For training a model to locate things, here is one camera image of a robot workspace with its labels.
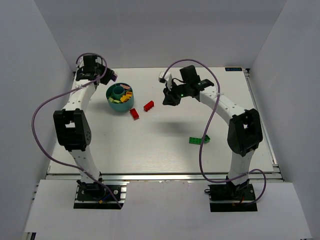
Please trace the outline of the purple patterned lego brick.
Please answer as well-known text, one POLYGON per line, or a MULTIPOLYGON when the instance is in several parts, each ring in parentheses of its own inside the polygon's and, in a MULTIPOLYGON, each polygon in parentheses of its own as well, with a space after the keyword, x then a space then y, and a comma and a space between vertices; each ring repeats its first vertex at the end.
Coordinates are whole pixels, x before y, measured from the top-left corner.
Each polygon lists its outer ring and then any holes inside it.
POLYGON ((121 87, 123 87, 124 89, 128 89, 129 86, 125 85, 125 84, 121 84, 121 87))

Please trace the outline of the yellow long lego brick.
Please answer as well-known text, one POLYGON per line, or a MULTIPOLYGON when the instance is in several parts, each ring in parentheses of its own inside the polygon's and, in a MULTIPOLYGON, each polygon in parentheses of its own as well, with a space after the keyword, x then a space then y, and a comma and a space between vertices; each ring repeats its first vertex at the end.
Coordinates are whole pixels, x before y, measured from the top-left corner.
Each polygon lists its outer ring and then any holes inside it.
POLYGON ((132 94, 133 94, 132 92, 127 91, 125 95, 130 98, 132 94))

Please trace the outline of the orange square lego brick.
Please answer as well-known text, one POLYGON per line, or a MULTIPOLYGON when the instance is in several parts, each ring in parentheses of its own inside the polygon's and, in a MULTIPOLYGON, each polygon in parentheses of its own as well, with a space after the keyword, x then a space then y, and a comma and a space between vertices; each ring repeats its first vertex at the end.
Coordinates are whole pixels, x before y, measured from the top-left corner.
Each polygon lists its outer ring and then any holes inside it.
POLYGON ((131 98, 131 97, 128 96, 128 95, 123 95, 123 96, 120 98, 120 101, 121 101, 122 103, 125 103, 125 102, 127 102, 130 98, 131 98))

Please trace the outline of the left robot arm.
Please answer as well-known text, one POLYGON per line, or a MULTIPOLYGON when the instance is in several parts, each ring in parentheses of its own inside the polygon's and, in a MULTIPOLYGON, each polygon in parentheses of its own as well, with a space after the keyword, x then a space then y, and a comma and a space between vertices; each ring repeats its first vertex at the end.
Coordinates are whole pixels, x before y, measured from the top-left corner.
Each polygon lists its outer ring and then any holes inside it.
POLYGON ((85 111, 108 68, 104 58, 94 53, 80 55, 76 67, 68 101, 53 113, 53 121, 58 143, 72 156, 80 172, 78 184, 93 188, 101 174, 91 154, 92 132, 85 111))

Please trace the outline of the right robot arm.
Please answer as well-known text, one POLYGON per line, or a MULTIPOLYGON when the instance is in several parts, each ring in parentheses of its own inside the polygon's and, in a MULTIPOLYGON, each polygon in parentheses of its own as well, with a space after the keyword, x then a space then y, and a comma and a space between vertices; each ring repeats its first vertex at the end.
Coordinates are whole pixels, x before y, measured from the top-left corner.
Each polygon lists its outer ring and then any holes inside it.
POLYGON ((165 84, 163 105, 177 106, 182 98, 191 97, 210 107, 227 124, 227 144, 232 151, 226 182, 241 189, 249 182, 252 156, 263 140, 259 112, 245 109, 218 91, 218 85, 202 80, 194 65, 180 69, 182 83, 177 85, 171 73, 162 71, 158 80, 165 84))

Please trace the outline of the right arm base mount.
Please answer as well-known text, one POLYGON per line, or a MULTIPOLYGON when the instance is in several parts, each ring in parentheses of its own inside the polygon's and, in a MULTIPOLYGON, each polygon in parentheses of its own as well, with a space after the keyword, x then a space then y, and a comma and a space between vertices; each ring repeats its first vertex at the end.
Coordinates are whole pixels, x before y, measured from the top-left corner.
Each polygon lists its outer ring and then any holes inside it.
POLYGON ((252 184, 242 189, 235 196, 229 195, 225 184, 209 185, 204 193, 209 196, 212 213, 257 212, 258 207, 252 184))

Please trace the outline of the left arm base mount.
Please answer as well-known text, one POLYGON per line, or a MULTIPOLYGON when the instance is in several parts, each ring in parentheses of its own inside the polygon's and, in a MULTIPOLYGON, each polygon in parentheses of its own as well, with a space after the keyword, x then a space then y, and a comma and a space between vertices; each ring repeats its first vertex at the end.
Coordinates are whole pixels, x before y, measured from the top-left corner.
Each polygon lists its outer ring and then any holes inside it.
POLYGON ((78 185, 73 208, 81 210, 120 210, 124 204, 122 196, 122 185, 107 185, 119 206, 110 192, 105 188, 98 186, 98 189, 86 189, 78 185))

